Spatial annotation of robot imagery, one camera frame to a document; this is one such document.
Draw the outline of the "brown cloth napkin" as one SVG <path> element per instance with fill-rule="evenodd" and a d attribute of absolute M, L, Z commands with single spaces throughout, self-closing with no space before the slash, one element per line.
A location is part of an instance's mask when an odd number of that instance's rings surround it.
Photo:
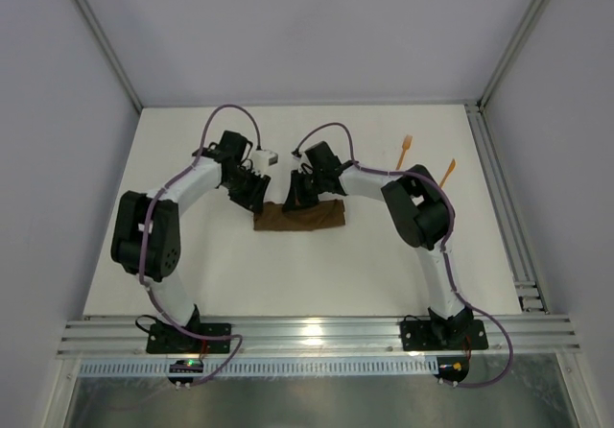
<path fill-rule="evenodd" d="M 307 232 L 342 227 L 345 223 L 345 206 L 341 200 L 289 211 L 284 211 L 281 203 L 266 202 L 263 212 L 253 216 L 254 231 Z"/>

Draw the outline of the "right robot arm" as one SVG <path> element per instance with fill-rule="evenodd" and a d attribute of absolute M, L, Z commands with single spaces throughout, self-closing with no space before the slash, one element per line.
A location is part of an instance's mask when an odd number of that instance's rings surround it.
<path fill-rule="evenodd" d="M 384 202 L 402 241 L 418 256 L 428 288 L 430 335 L 441 347 L 460 346 L 474 315 L 461 298 L 448 242 L 455 214 L 429 171 L 381 171 L 356 160 L 342 162 L 329 145 L 294 150 L 295 167 L 282 209 L 312 208 L 322 194 L 355 196 Z"/>

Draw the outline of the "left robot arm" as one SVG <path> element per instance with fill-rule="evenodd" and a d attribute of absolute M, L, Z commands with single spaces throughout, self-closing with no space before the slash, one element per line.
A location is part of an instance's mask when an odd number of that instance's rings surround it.
<path fill-rule="evenodd" d="M 219 142 L 201 145 L 191 162 L 147 193 L 128 191 L 119 201 L 111 238 L 111 259 L 145 289 L 164 331 L 190 339 L 199 333 L 200 312 L 176 274 L 181 257 L 182 215 L 219 188 L 229 200 L 260 214 L 278 154 L 253 145 L 238 132 L 225 131 Z"/>

